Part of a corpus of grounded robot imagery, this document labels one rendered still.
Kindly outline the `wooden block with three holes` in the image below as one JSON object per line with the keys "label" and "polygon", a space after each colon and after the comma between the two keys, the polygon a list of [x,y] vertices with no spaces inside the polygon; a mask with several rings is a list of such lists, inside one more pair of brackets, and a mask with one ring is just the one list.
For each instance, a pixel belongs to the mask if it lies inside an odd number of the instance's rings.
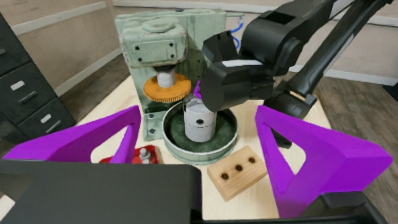
{"label": "wooden block with three holes", "polygon": [[248,145],[207,167],[207,175],[225,203],[267,174],[266,164]]}

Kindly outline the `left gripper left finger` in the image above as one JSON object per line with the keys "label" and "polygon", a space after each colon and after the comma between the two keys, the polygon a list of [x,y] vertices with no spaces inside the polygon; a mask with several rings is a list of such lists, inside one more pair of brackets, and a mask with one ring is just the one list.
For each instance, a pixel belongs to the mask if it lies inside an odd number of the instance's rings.
{"label": "left gripper left finger", "polygon": [[2,159],[93,163],[93,150],[127,127],[109,163],[132,163],[141,122],[139,105],[134,105],[109,116],[19,144]]}

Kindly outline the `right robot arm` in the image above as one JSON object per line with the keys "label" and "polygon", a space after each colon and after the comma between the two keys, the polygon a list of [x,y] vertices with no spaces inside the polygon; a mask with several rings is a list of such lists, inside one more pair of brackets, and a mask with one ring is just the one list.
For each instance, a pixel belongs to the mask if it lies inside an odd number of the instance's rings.
{"label": "right robot arm", "polygon": [[[311,94],[321,78],[370,18],[393,1],[293,0],[250,21],[239,52],[231,30],[209,37],[201,50],[212,63],[200,84],[203,104],[217,112],[247,100],[264,100],[263,106],[303,120],[318,101]],[[274,87],[273,77],[287,75],[310,38],[348,7],[302,69]]]}

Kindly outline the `red rectangular tray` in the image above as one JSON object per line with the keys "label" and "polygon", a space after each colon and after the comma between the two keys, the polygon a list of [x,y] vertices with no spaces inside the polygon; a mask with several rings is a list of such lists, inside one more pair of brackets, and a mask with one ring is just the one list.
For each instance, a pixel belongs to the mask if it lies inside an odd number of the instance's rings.
{"label": "red rectangular tray", "polygon": [[[150,155],[151,155],[151,161],[150,161],[150,162],[152,162],[152,163],[154,163],[154,164],[160,164],[159,158],[158,158],[158,154],[157,154],[157,150],[156,150],[156,147],[155,147],[155,145],[153,145],[153,144],[148,144],[148,145],[145,145],[145,146],[136,148],[136,149],[135,149],[134,156],[133,156],[133,159],[132,159],[132,163],[143,163],[143,162],[141,161],[141,158],[140,158],[140,154],[141,154],[141,153],[140,153],[140,150],[141,150],[142,148],[145,148],[146,151],[149,151],[149,152],[150,152]],[[155,154],[155,152],[156,152],[156,154]],[[114,156],[114,155],[109,156],[109,157],[106,157],[106,158],[103,158],[103,159],[101,159],[98,163],[109,163],[113,156]],[[157,158],[156,158],[156,156],[157,156]],[[157,160],[158,160],[158,162],[157,162]]]}

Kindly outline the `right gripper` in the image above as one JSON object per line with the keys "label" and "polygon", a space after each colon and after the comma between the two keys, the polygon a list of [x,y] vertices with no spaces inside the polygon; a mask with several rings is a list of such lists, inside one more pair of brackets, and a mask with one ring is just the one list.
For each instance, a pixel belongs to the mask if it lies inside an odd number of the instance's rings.
{"label": "right gripper", "polygon": [[[198,97],[199,99],[201,99],[201,95],[198,93],[198,91],[200,90],[201,81],[202,81],[202,80],[198,81],[197,86],[196,86],[196,88],[195,88],[195,90],[194,90],[195,96]],[[202,99],[201,99],[201,100],[202,100]]]}

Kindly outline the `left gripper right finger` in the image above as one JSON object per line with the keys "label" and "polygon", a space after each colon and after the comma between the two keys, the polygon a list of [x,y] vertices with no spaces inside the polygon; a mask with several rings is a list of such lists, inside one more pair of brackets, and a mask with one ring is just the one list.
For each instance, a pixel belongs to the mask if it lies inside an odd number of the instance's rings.
{"label": "left gripper right finger", "polygon": [[[393,162],[378,144],[263,105],[257,106],[255,124],[279,218],[299,217],[325,192],[362,191]],[[296,175],[268,125],[304,151]]]}

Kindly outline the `orange toothed gear disc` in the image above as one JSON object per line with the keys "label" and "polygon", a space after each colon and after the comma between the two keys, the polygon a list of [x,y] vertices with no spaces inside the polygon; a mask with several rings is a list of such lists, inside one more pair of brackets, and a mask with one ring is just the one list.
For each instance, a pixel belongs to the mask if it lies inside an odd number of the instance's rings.
{"label": "orange toothed gear disc", "polygon": [[152,67],[157,75],[149,78],[143,86],[144,94],[148,99],[167,103],[182,99],[190,93],[191,81],[185,75],[175,73],[176,65]]}

